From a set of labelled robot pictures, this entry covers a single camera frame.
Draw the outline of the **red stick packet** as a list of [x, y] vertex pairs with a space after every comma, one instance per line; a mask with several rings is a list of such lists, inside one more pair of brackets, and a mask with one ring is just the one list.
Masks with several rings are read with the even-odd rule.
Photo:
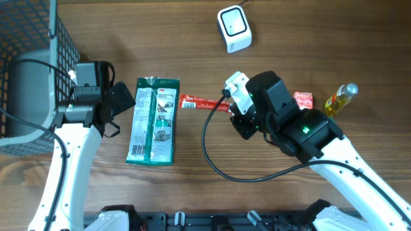
[[[212, 110], [217, 103], [218, 100], [199, 98], [188, 94], [180, 94], [179, 97], [179, 108]], [[218, 105], [217, 111], [231, 113], [230, 106], [230, 103], [223, 101]]]

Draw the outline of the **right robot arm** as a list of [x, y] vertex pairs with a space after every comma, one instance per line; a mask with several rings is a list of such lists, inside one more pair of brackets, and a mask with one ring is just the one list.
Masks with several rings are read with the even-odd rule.
[[300, 109], [274, 71], [237, 71], [224, 83], [234, 100], [231, 123], [243, 139], [261, 132], [283, 153], [325, 178], [374, 230], [410, 230], [410, 204], [382, 180], [328, 116]]

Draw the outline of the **orange small box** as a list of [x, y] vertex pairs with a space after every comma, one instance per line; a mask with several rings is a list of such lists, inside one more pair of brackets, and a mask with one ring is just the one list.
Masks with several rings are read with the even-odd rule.
[[313, 108], [313, 94], [310, 92], [294, 92], [293, 98], [296, 100], [299, 108], [312, 109]]

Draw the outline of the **green sponge package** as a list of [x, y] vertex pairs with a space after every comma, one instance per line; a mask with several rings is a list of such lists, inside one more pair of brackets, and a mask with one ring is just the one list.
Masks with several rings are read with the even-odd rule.
[[173, 164], [179, 89], [179, 79], [145, 77], [137, 80], [127, 164]]

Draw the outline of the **yellow liquid bottle silver cap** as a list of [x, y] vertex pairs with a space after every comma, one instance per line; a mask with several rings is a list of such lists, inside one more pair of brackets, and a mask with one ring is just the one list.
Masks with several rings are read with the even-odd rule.
[[355, 83], [341, 85], [337, 92], [333, 94], [324, 105], [325, 114], [333, 117], [338, 111], [344, 108], [358, 94], [358, 86]]

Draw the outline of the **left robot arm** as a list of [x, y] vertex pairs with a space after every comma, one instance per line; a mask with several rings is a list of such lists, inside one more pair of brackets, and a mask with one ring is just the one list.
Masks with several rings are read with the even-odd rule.
[[115, 81], [110, 62], [79, 62], [76, 84], [55, 108], [55, 145], [40, 205], [29, 230], [81, 230], [89, 176], [107, 124], [135, 100]]

